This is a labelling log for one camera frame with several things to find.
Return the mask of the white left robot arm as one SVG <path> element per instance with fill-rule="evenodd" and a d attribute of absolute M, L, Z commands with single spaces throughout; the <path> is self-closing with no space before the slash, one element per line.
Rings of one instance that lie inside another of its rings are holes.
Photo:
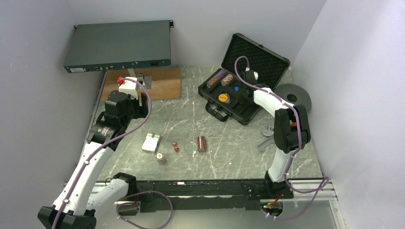
<path fill-rule="evenodd" d="M 137 192 L 133 175 L 118 173 L 110 183 L 93 197 L 96 181 L 118 147 L 120 141 L 133 131 L 127 128 L 133 119 L 150 116 L 151 98 L 148 93 L 113 91 L 105 101 L 105 109 L 90 128 L 82 156 L 67 185 L 50 207 L 43 206 L 38 220 L 47 229 L 93 229 L 105 207 L 120 198 L 132 200 Z"/>

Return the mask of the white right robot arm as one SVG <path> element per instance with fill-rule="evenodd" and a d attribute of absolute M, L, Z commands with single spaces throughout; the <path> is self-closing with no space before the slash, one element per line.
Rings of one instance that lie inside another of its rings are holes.
<path fill-rule="evenodd" d="M 277 147 L 273 163 L 265 174 L 263 192 L 275 198 L 281 190 L 290 188 L 288 171 L 296 154 L 310 139 L 307 110 L 276 95 L 270 88 L 241 82 L 239 92 L 249 92 L 249 101 L 264 108 L 274 118 L 273 141 Z"/>

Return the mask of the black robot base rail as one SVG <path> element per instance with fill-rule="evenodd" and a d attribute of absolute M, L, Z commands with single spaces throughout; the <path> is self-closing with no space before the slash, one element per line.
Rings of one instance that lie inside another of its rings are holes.
<path fill-rule="evenodd" d="M 292 199 L 284 184 L 259 179 L 138 180 L 122 200 L 137 201 L 140 212 L 161 210 L 231 209 L 260 210 L 268 201 Z"/>

